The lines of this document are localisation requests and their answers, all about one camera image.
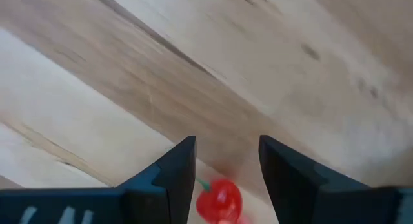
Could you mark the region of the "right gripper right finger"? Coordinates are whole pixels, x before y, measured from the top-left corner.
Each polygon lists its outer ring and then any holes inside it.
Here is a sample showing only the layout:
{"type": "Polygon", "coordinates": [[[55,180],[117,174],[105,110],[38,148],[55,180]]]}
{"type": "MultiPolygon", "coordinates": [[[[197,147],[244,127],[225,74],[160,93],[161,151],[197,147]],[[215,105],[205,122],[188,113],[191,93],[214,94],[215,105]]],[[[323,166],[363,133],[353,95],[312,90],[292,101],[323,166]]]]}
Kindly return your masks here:
{"type": "Polygon", "coordinates": [[[413,224],[413,187],[370,187],[267,135],[259,162],[279,224],[413,224]]]}

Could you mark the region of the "red cherry toy with stem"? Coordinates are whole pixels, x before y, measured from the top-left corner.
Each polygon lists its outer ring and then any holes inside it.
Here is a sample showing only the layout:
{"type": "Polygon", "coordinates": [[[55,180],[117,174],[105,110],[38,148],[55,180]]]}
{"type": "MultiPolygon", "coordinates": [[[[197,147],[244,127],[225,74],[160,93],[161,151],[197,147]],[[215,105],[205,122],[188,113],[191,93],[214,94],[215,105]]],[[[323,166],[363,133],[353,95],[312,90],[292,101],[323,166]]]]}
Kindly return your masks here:
{"type": "Polygon", "coordinates": [[[243,209],[241,192],[229,179],[204,181],[197,178],[203,190],[196,200],[197,213],[208,224],[237,224],[243,209]]]}

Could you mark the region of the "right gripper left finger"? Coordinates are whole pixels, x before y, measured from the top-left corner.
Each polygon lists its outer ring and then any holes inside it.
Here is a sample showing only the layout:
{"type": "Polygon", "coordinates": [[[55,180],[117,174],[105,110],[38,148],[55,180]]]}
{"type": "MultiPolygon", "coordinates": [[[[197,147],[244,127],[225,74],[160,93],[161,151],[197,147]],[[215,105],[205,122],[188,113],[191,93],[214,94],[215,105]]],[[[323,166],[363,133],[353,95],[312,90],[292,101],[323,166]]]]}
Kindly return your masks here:
{"type": "Polygon", "coordinates": [[[116,187],[0,190],[0,224],[186,224],[195,173],[188,136],[116,187]]]}

